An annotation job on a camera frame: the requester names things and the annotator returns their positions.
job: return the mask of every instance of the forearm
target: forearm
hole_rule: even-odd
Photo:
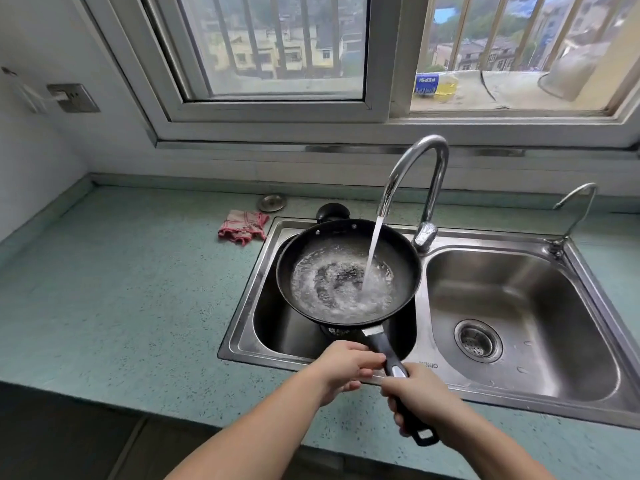
[[[191,453],[166,480],[277,480],[300,445],[323,396],[295,374],[233,425]]]
[[[451,445],[483,480],[553,480],[511,437],[470,408],[451,426]]]

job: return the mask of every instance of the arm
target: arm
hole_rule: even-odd
[[[356,390],[384,354],[336,341],[304,370],[287,379],[251,412],[197,448],[165,480],[277,480],[306,434],[316,411],[340,392]]]
[[[411,377],[382,382],[382,395],[389,397],[400,434],[407,436],[393,397],[399,397],[423,422],[434,425],[442,442],[464,456],[483,480],[553,480],[519,444],[449,391],[427,367],[404,365]]]

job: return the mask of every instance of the hand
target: hand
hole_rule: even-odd
[[[336,340],[303,372],[323,385],[321,405],[325,406],[341,392],[359,389],[360,379],[372,377],[373,370],[382,368],[386,359],[357,342]]]
[[[408,378],[382,379],[381,394],[388,397],[389,409],[394,412],[394,420],[400,427],[400,434],[409,436],[404,430],[404,418],[397,412],[395,397],[415,414],[423,423],[436,428],[443,443],[452,446],[448,434],[462,416],[473,412],[459,396],[449,390],[446,384],[428,367],[420,363],[405,363]]]

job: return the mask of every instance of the pan rim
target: pan rim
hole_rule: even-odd
[[[375,222],[373,222],[371,220],[368,220],[368,219],[340,219],[340,221],[341,222],[346,221],[345,224],[364,222],[364,223],[367,223],[367,224],[375,225]],[[297,311],[297,313],[299,313],[300,315],[304,316],[305,318],[308,318],[312,322],[315,322],[315,323],[318,323],[320,325],[327,326],[327,327],[330,327],[330,328],[338,328],[338,329],[341,329],[341,330],[365,329],[365,328],[370,328],[370,327],[379,325],[379,324],[385,322],[386,320],[389,320],[389,318],[391,318],[393,315],[398,313],[405,306],[407,306],[409,304],[409,302],[411,302],[411,300],[415,297],[415,294],[417,293],[418,288],[420,288],[420,282],[422,281],[422,263],[420,262],[420,256],[418,255],[418,251],[416,251],[416,249],[412,246],[411,242],[409,242],[409,241],[407,241],[407,246],[411,249],[410,253],[412,255],[412,259],[414,259],[414,262],[420,268],[419,277],[418,277],[418,279],[416,280],[416,282],[415,282],[415,284],[413,286],[412,292],[408,295],[406,300],[404,300],[404,302],[400,306],[396,307],[395,309],[393,309],[389,313],[383,315],[382,317],[377,317],[377,318],[375,318],[373,320],[367,320],[367,321],[363,321],[363,322],[349,323],[349,324],[327,321],[327,320],[315,318],[315,317],[309,315],[308,313],[306,313],[304,310],[301,310],[298,306],[295,306],[295,304],[293,304],[291,302],[291,300],[289,300],[289,298],[286,296],[286,293],[282,292],[283,286],[282,286],[282,282],[281,282],[282,280],[280,278],[280,268],[281,268],[281,264],[282,264],[282,259],[287,254],[289,248],[299,238],[304,237],[305,235],[308,235],[307,233],[309,233],[309,234],[315,233],[315,231],[318,229],[318,227],[327,225],[327,224],[332,223],[332,222],[334,222],[334,221],[327,221],[327,222],[322,222],[322,223],[319,223],[319,224],[315,224],[315,225],[309,227],[308,229],[306,229],[305,231],[302,231],[301,233],[299,233],[296,236],[294,236],[287,243],[287,245],[284,247],[284,249],[280,253],[280,256],[278,257],[278,262],[276,263],[276,283],[278,285],[278,291],[280,291],[280,294],[282,295],[284,300],[287,302],[287,304],[290,307],[292,307],[295,311]],[[383,223],[382,227],[384,229],[388,230],[388,231],[391,231],[392,233],[397,234],[402,239],[405,239],[402,234],[400,234],[398,231],[396,231],[392,227],[388,226],[387,224]],[[291,283],[288,283],[287,286],[290,289],[291,288]]]

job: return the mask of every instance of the faucet spout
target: faucet spout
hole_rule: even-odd
[[[571,192],[567,193],[567,195],[565,195],[560,202],[556,203],[553,206],[553,210],[561,209],[564,206],[565,203],[569,202],[576,195],[578,195],[579,193],[581,193],[581,192],[583,192],[585,190],[589,190],[589,202],[585,206],[583,213],[581,213],[578,216],[578,218],[576,218],[576,220],[573,221],[573,223],[569,226],[569,229],[567,229],[566,232],[564,234],[562,234],[562,236],[558,237],[557,239],[555,239],[553,241],[548,241],[549,244],[550,244],[549,251],[556,258],[561,258],[563,256],[563,254],[564,254],[564,245],[567,242],[567,240],[569,239],[569,237],[571,236],[571,233],[573,232],[575,227],[578,224],[580,224],[583,220],[585,220],[587,218],[587,216],[589,215],[589,211],[591,210],[591,205],[593,204],[593,199],[595,199],[596,194],[598,193],[598,185],[596,183],[594,183],[594,182],[590,182],[588,184],[580,185],[580,187],[578,187],[575,190],[572,190]]]
[[[447,144],[447,140],[437,135],[425,136],[405,151],[396,163],[396,166],[391,170],[391,175],[389,175],[382,199],[380,200],[380,205],[378,206],[378,217],[387,217],[394,194],[407,171],[420,156],[432,148],[436,150],[436,167],[433,172],[433,177],[431,177],[431,184],[429,185],[429,192],[427,193],[427,202],[424,204],[418,231],[416,231],[412,240],[413,246],[421,253],[426,253],[429,250],[438,232],[438,228],[431,219],[449,163],[449,145]]]

